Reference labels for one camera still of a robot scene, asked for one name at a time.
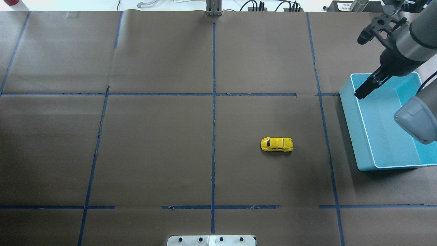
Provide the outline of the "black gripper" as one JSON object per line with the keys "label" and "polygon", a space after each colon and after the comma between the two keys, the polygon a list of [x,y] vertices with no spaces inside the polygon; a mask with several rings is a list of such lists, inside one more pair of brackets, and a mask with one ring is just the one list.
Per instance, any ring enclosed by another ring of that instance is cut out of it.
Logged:
{"label": "black gripper", "polygon": [[356,98],[364,99],[373,90],[380,88],[392,76],[407,76],[424,64],[423,61],[411,60],[404,57],[400,52],[393,50],[384,50],[380,55],[379,61],[380,67],[355,90],[354,96]]}

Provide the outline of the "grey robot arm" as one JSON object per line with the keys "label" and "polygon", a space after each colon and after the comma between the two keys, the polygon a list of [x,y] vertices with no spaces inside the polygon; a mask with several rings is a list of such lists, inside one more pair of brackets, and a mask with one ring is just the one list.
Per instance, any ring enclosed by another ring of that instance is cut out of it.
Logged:
{"label": "grey robot arm", "polygon": [[[437,52],[437,6],[432,0],[412,22],[405,17],[397,20],[393,14],[375,17],[357,38],[361,45],[377,38],[385,50],[381,53],[380,67],[358,89],[355,96],[364,99],[380,88],[391,77],[412,73],[434,57]],[[395,122],[422,144],[436,141],[436,73],[418,88],[394,115]]]}

